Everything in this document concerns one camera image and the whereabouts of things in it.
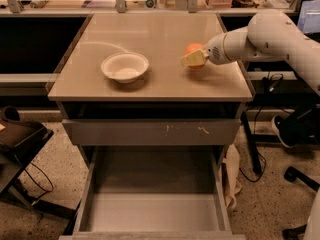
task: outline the workbench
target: workbench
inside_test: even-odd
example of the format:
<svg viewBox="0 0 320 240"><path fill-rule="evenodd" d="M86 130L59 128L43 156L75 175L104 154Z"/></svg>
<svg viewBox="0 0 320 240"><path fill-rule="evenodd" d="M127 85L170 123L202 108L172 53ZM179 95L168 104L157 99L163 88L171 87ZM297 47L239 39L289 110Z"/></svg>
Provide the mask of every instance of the workbench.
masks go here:
<svg viewBox="0 0 320 240"><path fill-rule="evenodd" d="M244 239L232 235L218 177L254 90L241 64L182 67L190 43L223 32L213 12L96 13L49 92L89 167L71 236ZM122 51L150 62L134 83L100 65Z"/></svg>

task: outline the orange ball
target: orange ball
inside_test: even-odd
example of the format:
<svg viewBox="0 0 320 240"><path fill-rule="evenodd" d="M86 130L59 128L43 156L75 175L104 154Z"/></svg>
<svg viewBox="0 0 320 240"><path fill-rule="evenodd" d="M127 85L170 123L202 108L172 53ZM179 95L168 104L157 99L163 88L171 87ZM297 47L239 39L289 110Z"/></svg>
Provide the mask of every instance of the orange ball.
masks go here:
<svg viewBox="0 0 320 240"><path fill-rule="evenodd" d="M205 46L202 45L202 44L198 44L198 43L193 43L193 44L190 44L186 47L186 49L184 50L183 52L183 55L186 55L186 54L189 54L191 52L194 52L198 49L202 49L202 50L206 50ZM200 66L189 66L189 68L192 68L192 69L200 69L202 68L203 65L200 65Z"/></svg>

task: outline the laptop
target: laptop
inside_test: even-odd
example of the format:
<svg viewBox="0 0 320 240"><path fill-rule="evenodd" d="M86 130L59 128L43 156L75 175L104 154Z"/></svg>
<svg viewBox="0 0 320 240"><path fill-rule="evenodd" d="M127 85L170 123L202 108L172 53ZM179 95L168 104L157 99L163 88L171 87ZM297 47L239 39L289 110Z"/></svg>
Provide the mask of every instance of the laptop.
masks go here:
<svg viewBox="0 0 320 240"><path fill-rule="evenodd" d="M297 26L307 37L320 42L320 0L301 0Z"/></svg>

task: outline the sneaker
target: sneaker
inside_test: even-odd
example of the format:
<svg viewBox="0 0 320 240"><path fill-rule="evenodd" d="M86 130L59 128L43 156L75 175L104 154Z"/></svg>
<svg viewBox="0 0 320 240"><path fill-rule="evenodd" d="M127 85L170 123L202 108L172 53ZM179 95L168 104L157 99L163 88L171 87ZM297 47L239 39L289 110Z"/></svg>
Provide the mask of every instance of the sneaker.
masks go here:
<svg viewBox="0 0 320 240"><path fill-rule="evenodd" d="M273 130L273 132L278 136L281 144L286 147L286 148L292 148L292 146L286 144L284 142L284 140L281 138L280 136L280 131L279 131L279 127L280 124L284 121L284 119L281 116L274 116L271 120L271 128Z"/></svg>

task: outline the drawer front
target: drawer front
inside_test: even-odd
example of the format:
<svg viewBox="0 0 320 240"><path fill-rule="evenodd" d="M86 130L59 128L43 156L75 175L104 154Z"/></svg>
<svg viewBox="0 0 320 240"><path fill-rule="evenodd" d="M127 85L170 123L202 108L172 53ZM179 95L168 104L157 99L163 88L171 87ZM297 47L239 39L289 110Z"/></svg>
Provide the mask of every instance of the drawer front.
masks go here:
<svg viewBox="0 0 320 240"><path fill-rule="evenodd" d="M63 120L74 145L232 144L238 119L216 120Z"/></svg>
<svg viewBox="0 0 320 240"><path fill-rule="evenodd" d="M231 235L208 147L96 149L73 237L128 232L166 239Z"/></svg>

